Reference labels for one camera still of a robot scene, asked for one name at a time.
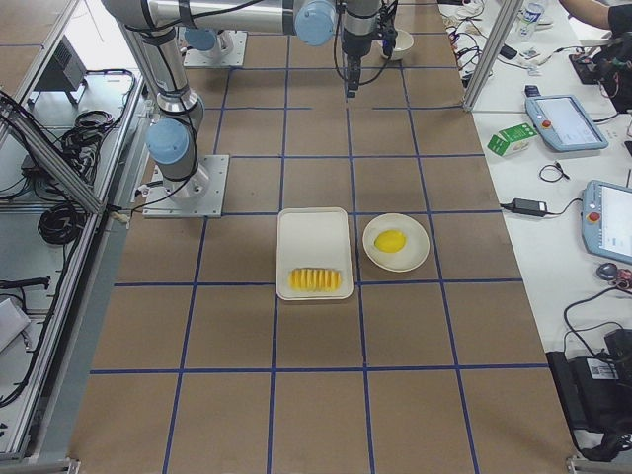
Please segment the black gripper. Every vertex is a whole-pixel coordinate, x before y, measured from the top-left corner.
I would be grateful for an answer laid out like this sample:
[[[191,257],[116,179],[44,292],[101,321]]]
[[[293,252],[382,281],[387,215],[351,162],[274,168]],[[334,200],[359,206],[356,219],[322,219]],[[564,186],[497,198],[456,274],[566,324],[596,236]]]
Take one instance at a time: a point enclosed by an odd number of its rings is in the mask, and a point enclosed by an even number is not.
[[[346,2],[343,27],[343,52],[347,58],[346,96],[356,96],[360,82],[360,60],[369,54],[377,25],[380,0]]]

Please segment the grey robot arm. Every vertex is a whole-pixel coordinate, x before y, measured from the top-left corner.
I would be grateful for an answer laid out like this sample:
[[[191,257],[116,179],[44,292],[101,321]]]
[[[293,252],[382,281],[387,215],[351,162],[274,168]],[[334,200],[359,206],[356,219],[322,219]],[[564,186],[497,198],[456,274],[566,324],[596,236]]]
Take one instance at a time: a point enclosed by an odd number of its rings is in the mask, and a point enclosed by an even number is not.
[[[218,51],[225,54],[233,49],[233,40],[225,30],[185,29],[188,46],[198,51]]]
[[[365,83],[361,62],[373,43],[394,30],[382,1],[107,1],[104,6],[140,43],[133,57],[148,67],[163,116],[147,132],[146,144],[167,197],[176,200],[198,198],[210,184],[197,152],[202,103],[179,54],[179,27],[283,34],[310,46],[340,40],[348,97]]]

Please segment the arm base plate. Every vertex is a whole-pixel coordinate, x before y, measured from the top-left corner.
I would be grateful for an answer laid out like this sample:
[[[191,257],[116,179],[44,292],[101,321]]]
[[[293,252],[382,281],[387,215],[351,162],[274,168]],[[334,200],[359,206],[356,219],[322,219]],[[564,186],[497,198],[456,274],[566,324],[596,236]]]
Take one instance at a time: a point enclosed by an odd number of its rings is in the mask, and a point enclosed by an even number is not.
[[[198,158],[197,171],[182,187],[165,180],[157,165],[153,181],[160,186],[146,193],[148,205],[141,208],[147,218],[218,218],[222,215],[226,180],[229,168],[228,155],[204,155]]]
[[[190,69],[241,67],[245,59],[247,33],[213,29],[184,29],[184,66]]]

